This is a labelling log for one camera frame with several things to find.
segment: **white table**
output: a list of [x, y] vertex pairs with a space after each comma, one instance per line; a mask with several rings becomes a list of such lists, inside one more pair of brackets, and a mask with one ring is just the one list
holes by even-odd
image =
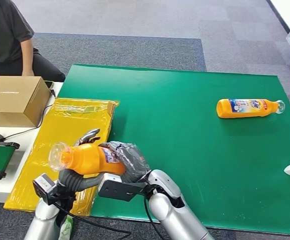
[[[54, 90], [56, 96], [58, 95], [62, 85], [62, 82], [54, 83], [53, 89]], [[51, 95], [47, 105], [51, 105], [54, 103], [54, 100], [54, 97]], [[3, 137], [7, 137], [27, 129], [30, 129], [30, 127], [0, 127], [0, 134]], [[0, 180], [0, 203], [5, 203], [7, 197], [12, 191], [23, 166], [30, 153], [32, 146], [39, 133], [39, 130], [39, 128], [37, 128], [27, 133], [22, 133], [8, 138], [8, 142], [15, 142], [20, 144], [20, 146], [19, 149], [14, 151], [9, 161], [5, 170], [6, 177]]]

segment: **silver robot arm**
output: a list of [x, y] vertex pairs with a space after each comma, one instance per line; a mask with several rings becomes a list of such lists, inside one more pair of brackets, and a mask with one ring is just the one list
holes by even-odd
[[[98, 139], [96, 137], [98, 132], [97, 129], [89, 131], [75, 145], [92, 143]], [[125, 173], [122, 176], [100, 173], [84, 178], [73, 170], [63, 169], [56, 182], [42, 174], [33, 182], [40, 199], [24, 239], [57, 240], [67, 215], [54, 204], [69, 212], [76, 192], [98, 185], [100, 197], [129, 202], [136, 195], [143, 195], [149, 201], [150, 212], [172, 240], [214, 240], [190, 210], [176, 183], [163, 171], [151, 171], [135, 145], [109, 142], [101, 146], [116, 154], [125, 166]]]
[[153, 190], [148, 205], [172, 240], [214, 240], [168, 175], [161, 170], [153, 170], [148, 176], [148, 182], [164, 190], [165, 193]]

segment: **yellow bottle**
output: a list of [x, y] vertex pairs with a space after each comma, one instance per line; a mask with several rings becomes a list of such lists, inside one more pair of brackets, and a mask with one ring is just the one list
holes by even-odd
[[282, 114], [285, 104], [282, 100], [267, 99], [221, 99], [216, 111], [222, 119], [264, 117], [271, 113]]
[[55, 172], [72, 169], [81, 175], [101, 172], [122, 175], [125, 170], [124, 165], [110, 149], [92, 143], [79, 146], [56, 143], [51, 148], [48, 163]]

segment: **bottle cap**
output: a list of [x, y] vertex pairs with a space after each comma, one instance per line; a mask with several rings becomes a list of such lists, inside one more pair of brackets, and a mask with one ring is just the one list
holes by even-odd
[[54, 144], [48, 155], [48, 165], [54, 172], [66, 169], [71, 161], [71, 149], [63, 142]]
[[276, 111], [276, 114], [282, 114], [285, 110], [285, 104], [283, 101], [277, 100], [276, 102], [278, 103], [278, 108]]

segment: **bottle label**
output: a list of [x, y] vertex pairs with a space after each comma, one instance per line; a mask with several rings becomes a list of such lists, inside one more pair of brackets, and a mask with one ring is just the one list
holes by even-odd
[[109, 164], [118, 164], [119, 160], [117, 159], [114, 154], [113, 154], [110, 149], [102, 148], [103, 154], [105, 155], [105, 159], [107, 163]]
[[257, 113], [261, 109], [267, 110], [263, 99], [229, 99], [233, 113]]

